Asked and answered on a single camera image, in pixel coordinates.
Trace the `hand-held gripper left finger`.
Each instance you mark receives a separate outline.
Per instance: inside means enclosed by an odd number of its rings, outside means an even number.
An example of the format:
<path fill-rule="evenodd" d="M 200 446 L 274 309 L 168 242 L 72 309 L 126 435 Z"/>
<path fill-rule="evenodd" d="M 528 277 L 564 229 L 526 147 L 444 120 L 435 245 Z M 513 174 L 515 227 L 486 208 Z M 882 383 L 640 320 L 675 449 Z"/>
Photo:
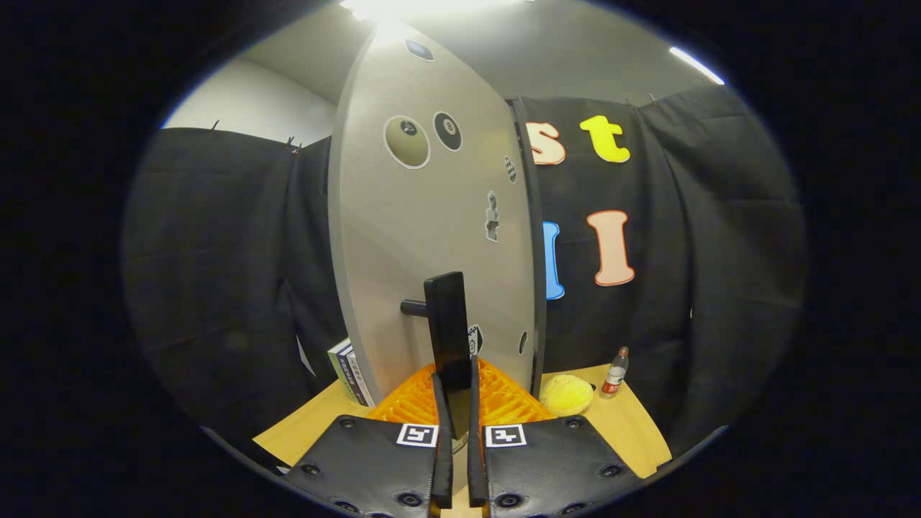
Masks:
<path fill-rule="evenodd" d="M 427 365 L 367 417 L 335 417 L 285 482 L 348 516 L 440 516 L 452 501 L 447 418 L 440 377 Z"/>

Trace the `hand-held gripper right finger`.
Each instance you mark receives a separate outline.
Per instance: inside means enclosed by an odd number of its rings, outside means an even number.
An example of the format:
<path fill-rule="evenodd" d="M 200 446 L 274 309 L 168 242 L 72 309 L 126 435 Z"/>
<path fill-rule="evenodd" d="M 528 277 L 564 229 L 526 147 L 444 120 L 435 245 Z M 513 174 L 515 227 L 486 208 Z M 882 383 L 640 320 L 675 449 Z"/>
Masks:
<path fill-rule="evenodd" d="M 486 364 L 471 357 L 468 488 L 486 517 L 579 517 L 635 493 L 641 478 L 581 415 L 487 425 Z"/>

